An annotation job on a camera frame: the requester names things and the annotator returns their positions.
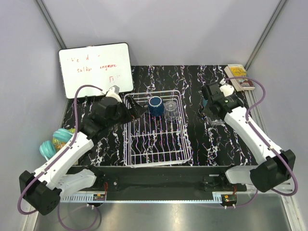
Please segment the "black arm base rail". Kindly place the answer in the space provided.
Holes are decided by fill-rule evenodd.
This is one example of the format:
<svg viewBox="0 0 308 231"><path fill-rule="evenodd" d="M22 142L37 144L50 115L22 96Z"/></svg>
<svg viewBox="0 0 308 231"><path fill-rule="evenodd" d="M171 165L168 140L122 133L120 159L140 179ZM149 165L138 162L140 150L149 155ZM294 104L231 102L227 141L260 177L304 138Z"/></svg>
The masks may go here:
<svg viewBox="0 0 308 231"><path fill-rule="evenodd" d="M108 201L213 200L213 192L245 192L227 182L227 167L96 167L107 182Z"/></svg>

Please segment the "clear glass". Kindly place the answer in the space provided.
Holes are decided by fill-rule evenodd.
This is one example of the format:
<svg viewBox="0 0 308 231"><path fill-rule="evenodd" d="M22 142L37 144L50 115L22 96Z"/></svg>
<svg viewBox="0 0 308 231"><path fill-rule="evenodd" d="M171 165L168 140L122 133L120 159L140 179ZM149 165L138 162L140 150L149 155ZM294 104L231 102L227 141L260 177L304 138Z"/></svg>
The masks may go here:
<svg viewBox="0 0 308 231"><path fill-rule="evenodd" d="M211 112L207 115L207 121L211 125L220 126L224 125L225 121L219 118L217 115L212 114Z"/></svg>
<svg viewBox="0 0 308 231"><path fill-rule="evenodd" d="M164 118L167 121L174 121L178 118L178 106L175 101L167 101L164 104Z"/></svg>

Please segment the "white wire dish rack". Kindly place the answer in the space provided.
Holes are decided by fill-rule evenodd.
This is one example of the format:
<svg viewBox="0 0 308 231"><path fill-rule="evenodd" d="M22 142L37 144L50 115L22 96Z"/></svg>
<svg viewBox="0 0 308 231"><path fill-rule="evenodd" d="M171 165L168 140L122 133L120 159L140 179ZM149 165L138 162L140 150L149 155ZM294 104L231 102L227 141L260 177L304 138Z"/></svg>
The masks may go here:
<svg viewBox="0 0 308 231"><path fill-rule="evenodd" d="M171 115L154 117L148 109L152 97L159 97L164 107L176 110ZM145 108L140 118L124 125L124 164L128 167L156 167L184 164L192 158L187 115L178 90L131 93L124 97Z"/></svg>

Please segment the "dark blue ceramic mug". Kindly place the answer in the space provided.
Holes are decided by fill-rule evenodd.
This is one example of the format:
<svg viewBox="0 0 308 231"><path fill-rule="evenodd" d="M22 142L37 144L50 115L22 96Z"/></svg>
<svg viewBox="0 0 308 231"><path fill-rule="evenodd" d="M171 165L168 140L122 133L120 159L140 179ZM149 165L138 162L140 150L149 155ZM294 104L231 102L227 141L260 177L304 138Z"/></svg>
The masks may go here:
<svg viewBox="0 0 308 231"><path fill-rule="evenodd" d="M149 114L153 117L162 116L164 113L164 103L161 97L153 96L148 99L146 104L145 114Z"/></svg>

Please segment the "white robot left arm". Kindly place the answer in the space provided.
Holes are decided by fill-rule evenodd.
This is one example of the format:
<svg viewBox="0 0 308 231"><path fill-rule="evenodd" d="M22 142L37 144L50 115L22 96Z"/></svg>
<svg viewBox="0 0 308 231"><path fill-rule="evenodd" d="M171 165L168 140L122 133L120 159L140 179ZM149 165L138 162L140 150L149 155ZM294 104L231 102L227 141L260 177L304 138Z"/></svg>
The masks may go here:
<svg viewBox="0 0 308 231"><path fill-rule="evenodd" d="M81 189L97 191L103 187L102 173L92 167L67 176L70 167L87 151L94 147L116 124L129 123L140 118L145 107L129 96L127 107L121 98L105 96L93 104L92 113L76 126L76 131L68 143L47 163L34 172L24 171L19 176L21 196L17 208L21 214L21 200L26 200L35 211L42 215L52 212L63 197Z"/></svg>

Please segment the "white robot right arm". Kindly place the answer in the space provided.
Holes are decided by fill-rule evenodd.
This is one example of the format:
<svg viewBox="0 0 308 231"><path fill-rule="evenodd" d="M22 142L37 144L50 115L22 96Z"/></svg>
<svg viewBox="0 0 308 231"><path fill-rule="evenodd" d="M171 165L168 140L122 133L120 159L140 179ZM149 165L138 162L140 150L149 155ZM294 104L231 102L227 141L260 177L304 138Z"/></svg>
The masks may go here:
<svg viewBox="0 0 308 231"><path fill-rule="evenodd" d="M229 191L235 184L247 184L265 193L295 177L294 152L284 151L275 144L254 122L236 94L226 93L218 83L203 86L202 94L211 115L217 116L237 132L257 162L256 166L228 168L224 176L218 179L222 190Z"/></svg>

